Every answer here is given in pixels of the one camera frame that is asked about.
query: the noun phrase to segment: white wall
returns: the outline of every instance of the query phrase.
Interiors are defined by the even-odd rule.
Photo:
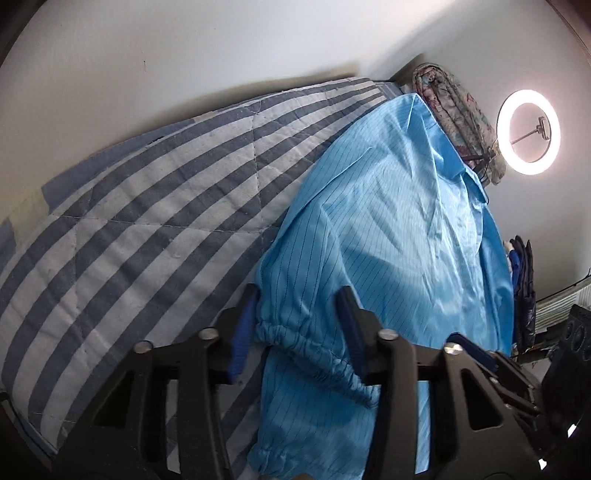
[[[534,177],[508,167],[487,189],[504,238],[531,239],[541,298],[591,267],[591,67],[543,0],[491,3],[486,16],[427,58],[451,70],[492,122],[520,89],[539,91],[558,114],[563,137],[554,165]]]
[[[48,0],[0,68],[0,221],[136,134],[323,79],[387,79],[481,3]]]

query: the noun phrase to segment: metal bolt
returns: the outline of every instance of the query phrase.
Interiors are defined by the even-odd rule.
[[[382,328],[378,332],[378,336],[382,340],[396,340],[398,338],[398,334],[396,332],[394,332],[394,330],[391,330],[389,328]]]
[[[134,352],[140,354],[148,353],[152,348],[154,348],[152,342],[149,342],[148,340],[142,340],[141,342],[138,342],[134,345]]]
[[[199,332],[199,338],[201,340],[213,340],[219,336],[220,334],[215,328],[204,328]]]
[[[464,351],[461,345],[458,343],[446,343],[443,345],[443,351],[448,355],[459,355]]]

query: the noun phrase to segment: blue garment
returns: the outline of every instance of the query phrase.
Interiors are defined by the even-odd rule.
[[[265,366],[260,473],[360,478],[378,387],[353,373],[334,294],[352,285],[363,308],[414,343],[441,348],[461,332],[509,351],[513,288],[476,175],[417,95],[353,124],[318,161],[259,266]],[[421,387],[418,470],[428,465]]]
[[[509,251],[509,261],[511,262],[511,270],[512,270],[512,277],[511,280],[513,281],[513,290],[517,290],[517,285],[519,284],[519,275],[521,273],[521,260],[519,259],[519,254],[515,250]]]

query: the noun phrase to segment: striped mattress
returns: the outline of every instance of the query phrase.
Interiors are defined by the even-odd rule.
[[[0,385],[50,458],[139,340],[187,339],[232,306],[314,162],[400,94],[336,80],[266,95],[140,135],[48,182],[0,226]],[[256,478],[265,350],[220,389],[236,478]],[[178,471],[175,384],[169,468]]]

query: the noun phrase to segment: white glowing ring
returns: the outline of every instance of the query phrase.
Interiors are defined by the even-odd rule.
[[[525,103],[533,103],[540,107],[546,115],[550,123],[551,140],[548,150],[544,156],[538,161],[528,163],[515,153],[513,145],[511,145],[511,137],[509,136],[509,127],[511,126],[511,118],[521,105]],[[496,131],[499,139],[499,149],[507,163],[519,173],[524,175],[536,175],[547,170],[558,155],[560,148],[560,124],[558,116],[546,98],[533,90],[520,90],[512,94],[503,106],[499,113],[499,119],[496,123]]]

